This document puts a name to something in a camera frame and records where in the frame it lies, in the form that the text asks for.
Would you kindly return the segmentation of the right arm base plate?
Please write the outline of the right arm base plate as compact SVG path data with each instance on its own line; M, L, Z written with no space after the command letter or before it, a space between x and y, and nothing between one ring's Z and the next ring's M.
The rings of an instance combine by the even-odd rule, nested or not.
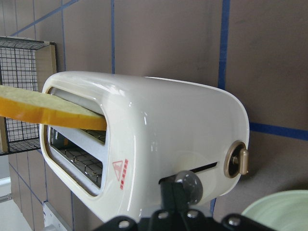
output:
M70 226L54 209L50 202L43 203L44 228L43 231L71 231Z

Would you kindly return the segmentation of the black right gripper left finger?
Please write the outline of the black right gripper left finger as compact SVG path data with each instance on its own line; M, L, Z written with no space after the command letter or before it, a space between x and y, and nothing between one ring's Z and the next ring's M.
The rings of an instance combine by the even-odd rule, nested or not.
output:
M149 231L171 231L173 226L174 199L171 182L162 182L161 189L161 207L151 215L149 221Z

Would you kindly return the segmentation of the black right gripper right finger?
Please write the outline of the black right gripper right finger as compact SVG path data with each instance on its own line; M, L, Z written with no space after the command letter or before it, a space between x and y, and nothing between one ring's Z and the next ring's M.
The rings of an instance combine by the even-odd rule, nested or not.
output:
M197 208L190 207L181 183L173 183L175 209L173 213L174 231L201 231L205 225L204 214Z

